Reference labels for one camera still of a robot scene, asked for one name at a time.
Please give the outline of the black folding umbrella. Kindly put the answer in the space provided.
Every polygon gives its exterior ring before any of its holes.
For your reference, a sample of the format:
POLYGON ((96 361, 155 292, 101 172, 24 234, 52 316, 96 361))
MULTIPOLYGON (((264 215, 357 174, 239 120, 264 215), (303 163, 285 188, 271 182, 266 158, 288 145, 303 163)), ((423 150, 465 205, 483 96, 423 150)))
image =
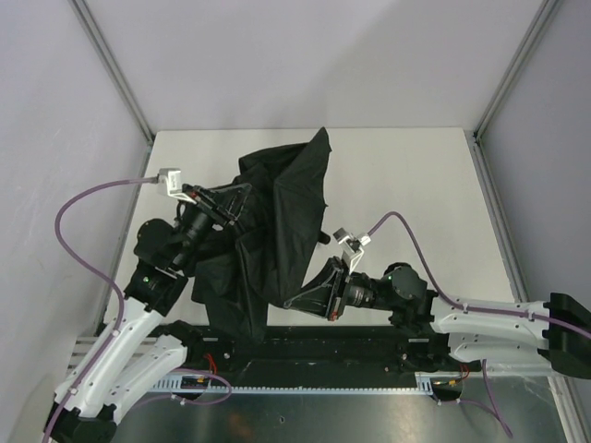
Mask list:
POLYGON ((244 208, 235 225, 209 234, 189 263, 191 298, 204 305, 211 328, 260 342, 269 306, 299 292, 321 238, 331 152, 321 128, 308 142, 239 159, 233 182, 251 187, 244 208))

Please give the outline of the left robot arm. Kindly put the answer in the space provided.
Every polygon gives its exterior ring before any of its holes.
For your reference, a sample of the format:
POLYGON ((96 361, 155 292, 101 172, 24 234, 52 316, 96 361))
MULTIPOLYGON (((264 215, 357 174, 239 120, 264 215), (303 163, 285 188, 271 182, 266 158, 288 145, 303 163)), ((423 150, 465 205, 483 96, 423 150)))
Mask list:
POLYGON ((111 441, 140 399, 203 344, 194 327, 177 321, 148 352, 132 358, 187 286, 187 262, 216 228, 236 225, 252 187, 207 189, 163 176, 152 182, 175 199, 175 220, 155 218, 140 226, 134 249, 138 263, 126 288, 106 280, 117 298, 115 317, 55 389, 44 442, 111 441))

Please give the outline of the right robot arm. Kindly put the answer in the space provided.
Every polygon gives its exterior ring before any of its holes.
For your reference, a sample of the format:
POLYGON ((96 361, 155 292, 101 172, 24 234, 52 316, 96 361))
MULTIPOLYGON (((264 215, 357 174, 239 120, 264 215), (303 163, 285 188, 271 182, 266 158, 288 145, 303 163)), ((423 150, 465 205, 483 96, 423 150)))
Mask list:
POLYGON ((563 376, 590 377, 590 312, 566 293, 529 303, 449 298, 428 287, 407 263, 393 263, 382 277, 352 272, 339 258, 283 302, 283 308, 329 321, 348 307, 389 312, 404 337, 401 354, 416 371, 453 365, 534 364, 543 361, 563 376))

